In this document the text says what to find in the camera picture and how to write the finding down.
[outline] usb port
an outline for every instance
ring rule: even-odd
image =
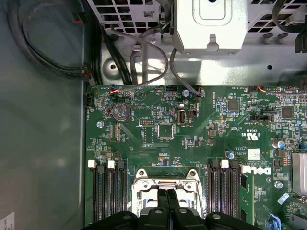
[[[179,110],[177,113],[178,124],[184,124],[186,121],[186,117],[187,117],[186,111],[184,111],[183,109]]]

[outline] motherboard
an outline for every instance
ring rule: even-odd
[[[94,86],[86,94],[85,224],[139,215],[174,188],[205,218],[261,229],[307,215],[307,97],[295,87]]]

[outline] capacitor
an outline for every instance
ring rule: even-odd
[[[232,151],[226,151],[226,152],[225,152],[225,156],[226,156],[228,159],[230,159],[230,160],[232,160],[233,158],[235,158],[235,155],[234,155],[234,153],[233,153]]]
[[[178,109],[184,109],[184,104],[180,103],[179,106],[178,106]]]
[[[286,143],[283,140],[275,140],[272,143],[272,146],[275,149],[282,149],[283,150],[285,148],[285,146],[286,146]]]
[[[182,91],[182,95],[183,95],[184,97],[188,97],[188,96],[190,95],[189,90],[184,90],[184,91]]]

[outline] integrated circuit chip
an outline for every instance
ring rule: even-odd
[[[160,124],[158,127],[158,137],[160,139],[172,139],[173,134],[173,126],[171,124]]]
[[[292,118],[292,108],[282,108],[282,118]]]
[[[238,100],[228,101],[228,110],[229,111],[239,111],[239,101]]]

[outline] sticker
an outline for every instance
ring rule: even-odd
[[[289,197],[290,197],[289,194],[284,193],[284,194],[278,199],[277,202],[278,202],[279,204],[282,205]]]
[[[249,160],[260,160],[260,149],[249,149],[248,159]]]
[[[0,220],[0,230],[14,230],[15,229],[15,212],[12,212],[7,217]]]

